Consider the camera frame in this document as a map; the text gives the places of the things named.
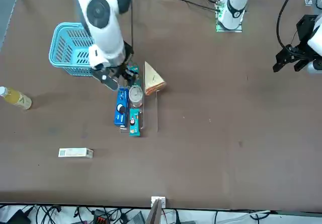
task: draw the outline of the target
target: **table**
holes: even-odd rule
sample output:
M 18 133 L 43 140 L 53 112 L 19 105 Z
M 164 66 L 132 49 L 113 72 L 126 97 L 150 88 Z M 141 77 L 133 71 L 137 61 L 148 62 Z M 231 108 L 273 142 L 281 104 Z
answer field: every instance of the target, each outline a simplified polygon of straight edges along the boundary
M 209 6 L 206 0 L 192 0 Z M 33 99 L 0 101 L 1 201 L 320 211 L 321 76 L 273 73 L 284 0 L 249 0 L 243 33 L 216 33 L 214 13 L 177 0 L 133 0 L 134 61 L 167 81 L 145 98 L 143 136 L 113 125 L 116 93 L 53 68 L 48 51 L 75 0 L 18 0 L 0 53 L 0 85 Z M 290 0 L 281 39 L 310 12 Z M 130 14 L 120 17 L 130 42 Z M 92 160 L 59 159 L 88 147 Z

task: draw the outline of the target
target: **tin can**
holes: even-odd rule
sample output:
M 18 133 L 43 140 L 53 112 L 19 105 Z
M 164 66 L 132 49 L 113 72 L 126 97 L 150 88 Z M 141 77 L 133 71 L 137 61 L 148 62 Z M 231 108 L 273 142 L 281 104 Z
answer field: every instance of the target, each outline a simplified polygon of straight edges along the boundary
M 143 91 L 139 85 L 133 85 L 129 91 L 129 98 L 133 107 L 140 107 L 143 104 Z

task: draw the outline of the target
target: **small white box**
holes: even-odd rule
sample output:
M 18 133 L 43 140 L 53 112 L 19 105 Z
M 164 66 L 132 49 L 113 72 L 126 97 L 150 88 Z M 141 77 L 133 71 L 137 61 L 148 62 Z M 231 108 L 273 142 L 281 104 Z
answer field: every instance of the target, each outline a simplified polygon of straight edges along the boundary
M 151 207 L 153 206 L 156 200 L 161 200 L 161 208 L 166 207 L 166 197 L 165 196 L 151 196 Z
M 93 150 L 86 147 L 60 148 L 58 157 L 81 157 L 91 159 L 93 157 Z

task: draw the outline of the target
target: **plastic bottle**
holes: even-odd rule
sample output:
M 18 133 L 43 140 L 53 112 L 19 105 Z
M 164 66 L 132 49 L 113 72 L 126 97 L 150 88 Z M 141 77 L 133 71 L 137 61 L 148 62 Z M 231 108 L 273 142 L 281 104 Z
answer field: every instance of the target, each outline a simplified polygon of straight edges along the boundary
M 12 105 L 28 110 L 31 107 L 31 99 L 26 95 L 9 87 L 0 87 L 0 96 Z

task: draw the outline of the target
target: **blue basket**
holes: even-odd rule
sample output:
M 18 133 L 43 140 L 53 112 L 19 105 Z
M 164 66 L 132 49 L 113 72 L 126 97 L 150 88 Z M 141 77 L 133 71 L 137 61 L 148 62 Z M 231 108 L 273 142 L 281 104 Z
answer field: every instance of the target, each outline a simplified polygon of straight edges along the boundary
M 61 23 L 52 37 L 49 61 L 72 76 L 91 77 L 89 46 L 92 44 L 93 39 L 81 23 Z

